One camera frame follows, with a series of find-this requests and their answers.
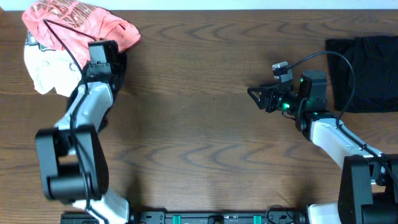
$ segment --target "wooden table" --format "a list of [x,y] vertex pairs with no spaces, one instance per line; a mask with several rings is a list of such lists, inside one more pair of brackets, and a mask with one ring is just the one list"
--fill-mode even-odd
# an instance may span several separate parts
[[[397,11],[115,11],[142,42],[99,134],[110,187],[134,205],[168,210],[265,210],[337,200],[341,171],[293,121],[260,111],[246,88],[273,79],[329,38],[397,35]],[[59,223],[69,210],[42,193],[34,136],[67,99],[38,94],[24,65],[21,12],[0,23],[0,222]],[[294,70],[327,71],[321,56]],[[333,109],[331,86],[328,108]],[[386,153],[398,113],[346,114],[346,125]]]

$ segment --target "cloth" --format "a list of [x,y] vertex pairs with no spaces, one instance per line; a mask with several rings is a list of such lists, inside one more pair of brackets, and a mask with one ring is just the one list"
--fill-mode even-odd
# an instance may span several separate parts
[[[44,24],[44,19],[71,27],[97,40],[115,40],[120,52],[141,38],[134,25],[100,7],[74,0],[41,0],[23,13],[22,20],[36,41],[53,50],[63,48]],[[84,67],[90,60],[88,42],[93,40],[55,24],[50,26],[69,48],[80,67]]]
[[[347,111],[398,111],[398,37],[363,37],[354,40],[326,41],[326,49],[343,54],[352,64],[356,87]],[[353,79],[346,62],[328,55],[335,109],[341,111],[348,101]]]
[[28,33],[24,60],[35,90],[48,93],[55,87],[59,95],[70,96],[81,79],[79,69],[65,50],[52,50]]

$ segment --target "white cloth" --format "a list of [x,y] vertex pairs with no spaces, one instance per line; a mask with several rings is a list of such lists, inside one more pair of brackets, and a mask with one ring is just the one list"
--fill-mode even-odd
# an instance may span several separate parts
[[29,34],[28,39],[30,43],[37,43],[26,44],[24,50],[25,65],[35,90],[46,94],[55,88],[57,94],[69,97],[80,81],[81,74],[68,52],[46,49]]

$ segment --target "pink cloth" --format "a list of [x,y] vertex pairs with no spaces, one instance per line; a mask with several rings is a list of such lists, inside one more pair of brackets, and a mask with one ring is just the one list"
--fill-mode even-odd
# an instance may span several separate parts
[[[23,13],[22,20],[39,43],[53,50],[63,50],[63,47],[44,24],[44,19],[66,25],[97,40],[115,40],[120,52],[141,38],[134,25],[100,7],[74,0],[41,0]],[[93,39],[50,22],[49,25],[83,68],[90,60],[88,42]]]

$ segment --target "black cloth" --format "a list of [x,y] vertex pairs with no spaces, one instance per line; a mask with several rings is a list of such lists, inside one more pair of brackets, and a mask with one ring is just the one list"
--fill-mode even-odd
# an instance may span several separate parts
[[[326,49],[343,54],[354,68],[355,94],[347,111],[398,111],[398,37],[332,39]],[[352,91],[352,75],[341,57],[328,55],[328,63],[335,109],[341,111]]]

